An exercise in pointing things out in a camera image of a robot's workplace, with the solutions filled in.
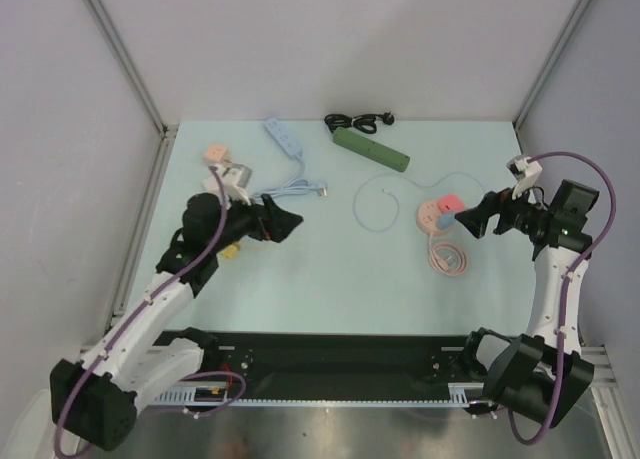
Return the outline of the light blue cube charger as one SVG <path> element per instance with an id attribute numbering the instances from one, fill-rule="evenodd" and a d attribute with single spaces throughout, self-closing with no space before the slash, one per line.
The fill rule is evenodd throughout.
<path id="1" fill-rule="evenodd" d="M 454 213 L 441 214 L 437 219 L 436 226 L 440 231 L 445 231 L 452 227 L 455 222 L 456 220 Z"/>

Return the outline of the small yellow orange adapter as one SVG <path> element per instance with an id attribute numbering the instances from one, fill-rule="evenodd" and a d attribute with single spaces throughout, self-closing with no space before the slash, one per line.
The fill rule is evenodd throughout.
<path id="1" fill-rule="evenodd" d="M 232 243 L 226 248 L 224 248 L 223 250 L 221 250 L 220 255 L 225 259 L 232 260 L 237 256 L 240 250 L 241 250 L 241 246 L 239 243 Z"/>

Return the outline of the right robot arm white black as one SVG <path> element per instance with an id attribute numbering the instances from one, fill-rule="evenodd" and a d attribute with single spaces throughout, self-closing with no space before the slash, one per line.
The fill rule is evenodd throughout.
<path id="1" fill-rule="evenodd" d="M 476 238 L 497 217 L 495 234 L 517 230 L 533 245 L 535 292 L 526 331 L 509 338 L 480 328 L 468 336 L 459 362 L 482 382 L 485 399 L 540 425 L 556 427 L 594 377 L 593 365 L 581 357 L 577 316 L 592 244 L 583 227 L 598 197 L 565 180 L 547 206 L 505 189 L 455 216 Z"/>

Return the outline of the pink round socket hub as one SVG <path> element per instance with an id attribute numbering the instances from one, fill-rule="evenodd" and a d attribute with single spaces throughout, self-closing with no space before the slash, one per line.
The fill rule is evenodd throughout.
<path id="1" fill-rule="evenodd" d="M 430 200 L 423 203 L 416 214 L 416 224 L 418 228 L 426 235 L 432 236 L 444 236 L 449 234 L 452 227 L 440 229 L 438 227 L 438 220 L 440 219 L 442 212 L 438 207 L 436 200 Z"/>

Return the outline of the green power strip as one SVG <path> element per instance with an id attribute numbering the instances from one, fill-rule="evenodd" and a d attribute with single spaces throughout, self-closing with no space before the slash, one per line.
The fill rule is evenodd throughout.
<path id="1" fill-rule="evenodd" d="M 337 128 L 332 133 L 332 140 L 334 144 L 396 172 L 405 172 L 410 163 L 408 155 L 349 129 Z"/>

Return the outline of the white Honor charger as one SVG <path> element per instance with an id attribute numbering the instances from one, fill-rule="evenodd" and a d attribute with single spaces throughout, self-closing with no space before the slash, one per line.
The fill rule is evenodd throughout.
<path id="1" fill-rule="evenodd" d="M 219 190 L 218 183 L 214 176 L 210 176 L 202 181 L 204 190 L 209 193 L 216 193 Z"/>

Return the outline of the pink deer cube socket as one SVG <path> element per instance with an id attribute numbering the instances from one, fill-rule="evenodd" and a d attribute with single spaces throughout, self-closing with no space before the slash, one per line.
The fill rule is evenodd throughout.
<path id="1" fill-rule="evenodd" d="M 211 144 L 204 152 L 203 158 L 207 163 L 222 163 L 231 161 L 231 151 L 227 146 Z"/>

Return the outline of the red pink cube charger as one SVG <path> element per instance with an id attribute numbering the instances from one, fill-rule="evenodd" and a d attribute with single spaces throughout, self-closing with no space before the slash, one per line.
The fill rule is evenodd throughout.
<path id="1" fill-rule="evenodd" d="M 464 202 L 456 194 L 439 198 L 436 205 L 442 214 L 456 214 L 466 209 Z"/>

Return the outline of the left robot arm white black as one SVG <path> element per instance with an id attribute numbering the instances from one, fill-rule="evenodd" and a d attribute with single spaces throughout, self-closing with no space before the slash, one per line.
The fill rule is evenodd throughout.
<path id="1" fill-rule="evenodd" d="M 222 377 L 239 389 L 214 406 L 223 410 L 247 389 L 243 375 L 223 368 L 214 335 L 187 328 L 158 356 L 142 358 L 165 326 L 202 291 L 219 263 L 218 253 L 249 237 L 280 243 L 302 224 L 269 195 L 261 203 L 201 193 L 191 197 L 168 249 L 137 305 L 76 362 L 59 361 L 50 373 L 53 448 L 64 457 L 69 432 L 105 451 L 119 447 L 140 413 L 173 384 Z"/>

